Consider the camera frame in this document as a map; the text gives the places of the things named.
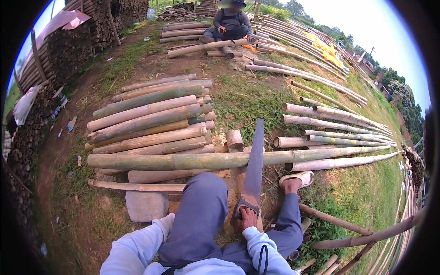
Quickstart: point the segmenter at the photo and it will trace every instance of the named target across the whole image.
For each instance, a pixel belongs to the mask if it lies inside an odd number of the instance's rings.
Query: gray shirt
[[[235,16],[237,15],[237,12],[231,12],[230,9],[225,8],[224,9],[224,15],[225,16]],[[243,22],[243,24],[245,24],[246,26],[248,26],[249,30],[247,35],[252,36],[252,26],[250,24],[249,18],[247,17],[247,15],[242,12],[239,15],[239,19]],[[222,23],[220,24],[221,21],[221,9],[218,10],[218,12],[216,13],[216,15],[214,16],[214,20],[213,20],[213,25],[216,29],[220,28],[220,27],[225,27],[226,30],[230,30],[233,29],[235,27],[240,26],[240,23],[235,20],[235,19],[225,19],[222,21]]]

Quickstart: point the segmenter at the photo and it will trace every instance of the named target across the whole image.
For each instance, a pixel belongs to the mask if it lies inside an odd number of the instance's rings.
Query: man sitting
[[[214,16],[215,28],[206,29],[199,40],[210,43],[240,39],[247,35],[247,40],[252,43],[252,26],[247,15],[242,12],[244,7],[246,7],[244,0],[232,0],[230,8],[222,8]]]

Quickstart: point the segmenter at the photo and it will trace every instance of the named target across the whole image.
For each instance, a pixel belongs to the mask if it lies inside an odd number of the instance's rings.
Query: yellow tarp
[[[309,38],[310,40],[314,41],[312,43],[312,46],[323,52],[325,60],[332,62],[334,65],[336,65],[341,69],[344,69],[344,65],[336,56],[338,52],[333,48],[333,44],[329,44],[327,46],[327,44],[325,44],[324,41],[322,41],[312,33],[304,32],[304,35],[307,36],[307,38]]]

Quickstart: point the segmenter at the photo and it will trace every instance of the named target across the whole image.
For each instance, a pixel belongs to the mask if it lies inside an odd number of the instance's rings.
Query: hand
[[[257,214],[251,208],[242,207],[240,208],[240,213],[243,217],[242,220],[237,219],[237,227],[240,232],[243,232],[248,227],[257,227]]]

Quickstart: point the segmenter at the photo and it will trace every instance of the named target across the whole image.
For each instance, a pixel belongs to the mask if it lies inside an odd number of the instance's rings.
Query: plastic bottle
[[[154,9],[151,6],[148,8],[147,18],[148,18],[148,20],[154,20],[155,19],[155,12],[154,12]]]

